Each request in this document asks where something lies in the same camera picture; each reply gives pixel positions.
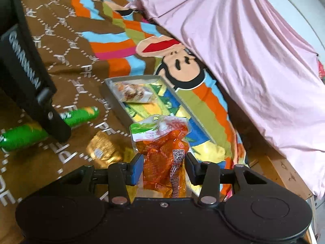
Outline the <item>gold foil snack packet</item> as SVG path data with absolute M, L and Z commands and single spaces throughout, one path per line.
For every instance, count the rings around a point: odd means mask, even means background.
M 123 155 L 105 132 L 98 131 L 86 147 L 87 154 L 102 168 L 122 162 Z

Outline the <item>orange snack packet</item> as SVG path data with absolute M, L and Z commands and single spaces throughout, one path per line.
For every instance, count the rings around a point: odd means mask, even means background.
M 142 188 L 162 198 L 187 194 L 184 158 L 190 149 L 188 118 L 152 115 L 129 127 L 132 145 L 144 155 Z

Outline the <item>green snack tube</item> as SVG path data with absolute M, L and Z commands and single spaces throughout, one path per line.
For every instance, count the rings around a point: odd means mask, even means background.
M 70 130 L 98 117 L 100 111 L 96 106 L 82 107 L 77 110 L 60 113 Z M 5 152 L 29 147 L 45 140 L 49 134 L 36 122 L 26 123 L 1 133 L 1 149 Z

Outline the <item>colourful monkey bedspread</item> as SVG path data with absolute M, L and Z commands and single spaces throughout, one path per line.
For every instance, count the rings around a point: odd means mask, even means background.
M 199 160 L 230 169 L 246 152 L 228 115 L 227 103 L 209 69 L 163 28 L 142 13 L 95 0 L 21 0 L 29 29 L 57 93 L 58 112 L 96 106 L 99 116 L 72 131 L 66 143 L 49 138 L 18 151 L 1 152 L 1 243 L 20 243 L 15 222 L 18 203 L 39 188 L 82 165 L 99 165 L 87 152 L 97 133 L 119 146 L 116 160 L 131 157 L 131 139 L 100 94 L 106 78 L 160 75 L 182 99 L 178 105 L 164 86 L 158 101 L 127 110 L 136 120 L 151 114 L 197 118 L 206 129 L 188 137 Z

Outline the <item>grey metal tray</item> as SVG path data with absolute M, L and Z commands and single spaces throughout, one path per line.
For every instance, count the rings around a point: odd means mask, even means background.
M 117 82 L 147 86 L 155 95 L 155 99 L 151 103 L 122 102 L 112 88 Z M 104 100 L 108 102 L 115 116 L 127 130 L 132 123 L 139 122 L 151 115 L 179 116 L 188 118 L 191 123 L 192 132 L 188 140 L 192 146 L 202 144 L 206 141 L 216 143 L 194 112 L 181 100 L 166 80 L 159 75 L 106 78 L 102 82 L 100 93 Z

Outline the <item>clear nut snack packet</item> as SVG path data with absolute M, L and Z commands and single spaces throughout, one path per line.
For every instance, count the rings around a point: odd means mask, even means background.
M 111 87 L 120 102 L 152 103 L 155 100 L 155 94 L 145 85 L 115 82 Z

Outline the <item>pink sheet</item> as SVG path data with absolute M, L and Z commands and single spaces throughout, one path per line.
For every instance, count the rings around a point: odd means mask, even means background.
M 318 56 L 268 0 L 133 0 L 193 52 L 310 191 L 324 196 Z

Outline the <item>wooden bed frame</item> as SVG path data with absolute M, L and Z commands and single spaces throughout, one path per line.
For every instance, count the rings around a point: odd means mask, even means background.
M 88 106 L 99 97 L 99 84 L 106 78 L 127 75 L 164 75 L 160 55 L 139 55 L 136 46 L 144 39 L 150 43 L 168 41 L 171 36 L 157 28 L 156 34 L 146 30 L 145 19 L 138 13 L 127 14 L 122 9 L 125 0 L 69 0 L 80 17 L 80 25 L 88 26 L 91 13 L 96 9 L 104 17 L 99 33 L 116 25 L 131 37 L 125 42 L 84 42 L 79 55 L 70 55 L 70 68 L 56 67 L 60 83 L 56 102 L 59 107 L 72 110 L 75 105 Z M 216 143 L 206 141 L 192 146 L 198 159 L 222 163 L 226 168 L 247 161 L 255 170 L 299 196 L 313 202 L 313 196 L 292 165 L 271 148 L 260 136 L 244 113 L 227 96 L 214 75 L 191 61 L 190 67 L 174 74 L 185 88 L 173 88 L 183 102 L 194 112 Z M 131 140 L 119 119 L 107 103 L 101 101 L 101 116 L 97 127 L 88 126 L 73 134 L 68 146 L 60 152 L 59 175 L 65 175 L 91 162 L 86 146 L 93 134 L 103 130 L 111 140 L 122 143 L 124 160 L 131 156 Z

